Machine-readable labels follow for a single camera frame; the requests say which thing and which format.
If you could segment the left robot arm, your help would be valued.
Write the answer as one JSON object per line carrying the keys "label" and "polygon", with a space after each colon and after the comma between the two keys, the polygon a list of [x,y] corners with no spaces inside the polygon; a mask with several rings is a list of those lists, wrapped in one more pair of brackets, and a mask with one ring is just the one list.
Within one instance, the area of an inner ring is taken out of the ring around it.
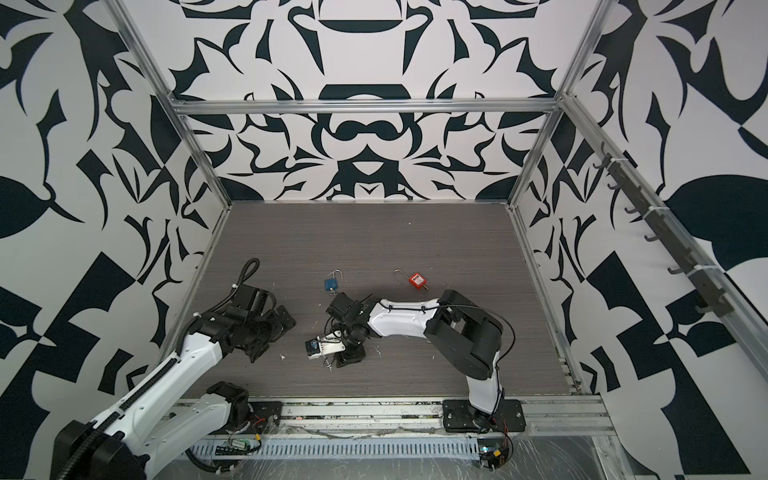
{"label": "left robot arm", "polygon": [[249,427],[246,389],[220,381],[168,418],[181,396],[227,355],[255,362],[296,321],[275,295],[249,285],[260,267],[243,265],[228,295],[190,318],[170,355],[115,404],[87,423],[70,422],[55,438],[53,479],[152,479],[203,437]]}

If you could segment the red padlock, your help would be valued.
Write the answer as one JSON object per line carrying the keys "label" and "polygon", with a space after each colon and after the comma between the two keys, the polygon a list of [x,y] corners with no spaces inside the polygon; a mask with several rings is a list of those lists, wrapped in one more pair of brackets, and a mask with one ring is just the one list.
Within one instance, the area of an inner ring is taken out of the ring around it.
{"label": "red padlock", "polygon": [[409,284],[417,290],[428,291],[427,280],[420,273],[407,274],[401,269],[393,271],[394,278],[401,284]]}

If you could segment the aluminium mounting rail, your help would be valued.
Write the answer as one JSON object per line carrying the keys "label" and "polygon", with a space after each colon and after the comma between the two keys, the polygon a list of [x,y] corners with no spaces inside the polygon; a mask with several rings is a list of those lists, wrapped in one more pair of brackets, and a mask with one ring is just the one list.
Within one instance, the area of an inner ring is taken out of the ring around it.
{"label": "aluminium mounting rail", "polygon": [[[283,398],[263,428],[275,437],[344,439],[444,437],[441,397]],[[614,436],[598,396],[519,396],[499,408],[496,424],[526,436]]]}

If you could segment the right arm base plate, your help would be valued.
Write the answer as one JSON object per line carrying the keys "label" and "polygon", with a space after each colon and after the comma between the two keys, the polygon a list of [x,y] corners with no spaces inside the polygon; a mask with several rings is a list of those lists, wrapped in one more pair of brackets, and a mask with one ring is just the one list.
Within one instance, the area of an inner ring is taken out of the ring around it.
{"label": "right arm base plate", "polygon": [[468,400],[444,400],[442,422],[449,433],[520,433],[527,426],[522,404],[507,399],[500,402],[493,414],[472,407]]}

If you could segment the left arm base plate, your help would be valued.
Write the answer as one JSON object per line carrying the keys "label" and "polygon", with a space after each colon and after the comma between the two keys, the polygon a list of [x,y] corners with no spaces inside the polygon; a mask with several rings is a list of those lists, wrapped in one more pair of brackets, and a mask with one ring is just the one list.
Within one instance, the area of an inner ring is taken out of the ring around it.
{"label": "left arm base plate", "polygon": [[283,403],[281,401],[250,401],[246,417],[246,431],[265,433],[277,429],[281,423]]}

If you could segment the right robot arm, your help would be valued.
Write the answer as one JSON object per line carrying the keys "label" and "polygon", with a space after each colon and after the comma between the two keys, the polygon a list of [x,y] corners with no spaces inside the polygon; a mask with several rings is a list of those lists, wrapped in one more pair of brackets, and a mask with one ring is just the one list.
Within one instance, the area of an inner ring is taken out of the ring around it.
{"label": "right robot arm", "polygon": [[377,296],[353,300],[344,293],[327,308],[328,331],[305,343],[310,358],[333,358],[336,366],[365,358],[364,342],[392,336],[427,340],[468,385],[468,413],[488,429],[504,399],[498,363],[504,327],[491,312],[455,290],[424,302],[394,302]]}

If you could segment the right green circuit board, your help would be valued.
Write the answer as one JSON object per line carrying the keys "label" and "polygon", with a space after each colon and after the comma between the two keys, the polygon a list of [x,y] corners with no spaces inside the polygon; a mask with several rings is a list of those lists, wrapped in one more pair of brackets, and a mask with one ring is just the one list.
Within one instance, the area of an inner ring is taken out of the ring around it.
{"label": "right green circuit board", "polygon": [[501,443],[478,442],[479,466],[488,470],[497,470],[503,467],[511,457],[512,445],[505,441]]}

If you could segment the left green circuit board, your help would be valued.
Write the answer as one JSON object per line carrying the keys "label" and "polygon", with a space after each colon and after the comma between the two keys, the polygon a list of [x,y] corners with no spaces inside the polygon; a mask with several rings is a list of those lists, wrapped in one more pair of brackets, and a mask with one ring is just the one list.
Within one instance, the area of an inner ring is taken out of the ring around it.
{"label": "left green circuit board", "polygon": [[215,447],[217,456],[247,456],[259,451],[262,447],[262,440],[256,435],[252,440],[231,439]]}

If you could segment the green circuit board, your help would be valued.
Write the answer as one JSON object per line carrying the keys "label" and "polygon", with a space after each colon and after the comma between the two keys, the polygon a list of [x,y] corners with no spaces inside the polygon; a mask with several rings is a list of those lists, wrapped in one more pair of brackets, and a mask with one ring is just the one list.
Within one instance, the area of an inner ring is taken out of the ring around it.
{"label": "green circuit board", "polygon": [[505,441],[501,443],[478,442],[479,466],[488,470],[497,470],[503,467],[511,457],[512,445]]}
{"label": "green circuit board", "polygon": [[247,456],[259,451],[262,447],[262,440],[256,435],[252,440],[231,439],[215,447],[217,456]]}

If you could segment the blue padlock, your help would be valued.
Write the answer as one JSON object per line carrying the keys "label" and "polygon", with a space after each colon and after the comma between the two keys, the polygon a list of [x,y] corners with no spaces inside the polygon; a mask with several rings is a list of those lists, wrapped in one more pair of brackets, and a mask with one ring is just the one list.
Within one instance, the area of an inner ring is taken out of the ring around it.
{"label": "blue padlock", "polygon": [[336,295],[339,291],[339,282],[343,279],[343,272],[340,269],[331,271],[324,280],[324,289],[331,295]]}

